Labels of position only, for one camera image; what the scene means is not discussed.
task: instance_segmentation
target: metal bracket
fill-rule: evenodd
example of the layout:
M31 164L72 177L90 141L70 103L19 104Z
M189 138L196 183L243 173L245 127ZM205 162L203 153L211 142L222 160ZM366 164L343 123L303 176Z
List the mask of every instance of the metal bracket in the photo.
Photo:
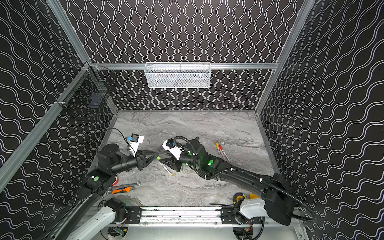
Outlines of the metal bracket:
M110 70L144 70L145 63L92 63ZM277 63L211 63L212 70L277 69Z
M88 70L89 68L91 67L91 65L86 61L83 66L81 67L81 69L83 70Z
M309 240L304 227L295 227L295 232L298 240Z

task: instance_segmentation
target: black wall panel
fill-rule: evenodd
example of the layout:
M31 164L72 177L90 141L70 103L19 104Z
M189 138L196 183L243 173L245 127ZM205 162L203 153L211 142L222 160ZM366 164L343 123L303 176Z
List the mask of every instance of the black wall panel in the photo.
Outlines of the black wall panel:
M317 239L384 237L384 1L316 1L261 113Z
M82 66L44 0L0 1L0 167Z
M36 239L74 197L112 115L97 122L59 115L0 194L0 239Z
M120 71L111 95L123 110L255 110L270 73L213 70L209 88L162 89L149 88L144 71Z
M276 62L303 0L60 0L93 62Z

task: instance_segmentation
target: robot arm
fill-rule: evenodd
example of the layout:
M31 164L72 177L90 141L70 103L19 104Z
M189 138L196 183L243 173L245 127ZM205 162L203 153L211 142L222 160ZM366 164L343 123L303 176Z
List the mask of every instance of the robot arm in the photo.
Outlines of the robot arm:
M177 139L184 140L186 144L178 143ZM204 179L230 182L256 194L265 201L264 209L268 216L282 225L289 225L292 217L303 221L316 221L315 212L293 195L292 188L280 174L275 173L271 177L238 168L219 157L208 154L198 137L188 140L177 136L165 141L164 146L166 146L165 150L169 150L173 156L161 159L161 163L177 171L180 171L183 164L189 165ZM313 217L294 215L293 209L296 203L308 209Z
M109 199L104 206L86 223L73 231L68 240L91 240L93 236L111 222L124 223L126 220L125 203L118 199Z
M117 144L105 145L98 153L99 165L87 174L80 183L75 197L67 204L61 214L40 236L41 240L67 239L76 227L81 217L95 204L108 188L115 182L116 175L123 171L130 171L137 167L141 171L159 156L158 152L137 151L137 155L127 156L119 151ZM113 200L105 203L104 210L110 212L108 220L121 222L125 219L125 204L115 203Z

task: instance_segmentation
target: gray marble surface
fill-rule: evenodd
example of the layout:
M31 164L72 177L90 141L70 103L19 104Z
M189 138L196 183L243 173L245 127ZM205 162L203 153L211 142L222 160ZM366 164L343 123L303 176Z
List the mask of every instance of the gray marble surface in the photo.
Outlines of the gray marble surface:
M207 152L217 156L215 143L221 142L233 165L273 174L253 112L119 112L114 127L124 136L145 136L139 149L149 151L157 151L165 140L177 135L188 139L198 136ZM129 154L118 131L112 131L108 142L118 144L121 152ZM141 185L128 194L117 195L118 198L131 206L208 206L230 204L235 193L248 193L227 182L204 180L189 168L183 173L169 170L173 176L155 160L142 171L119 174L118 185L137 181Z

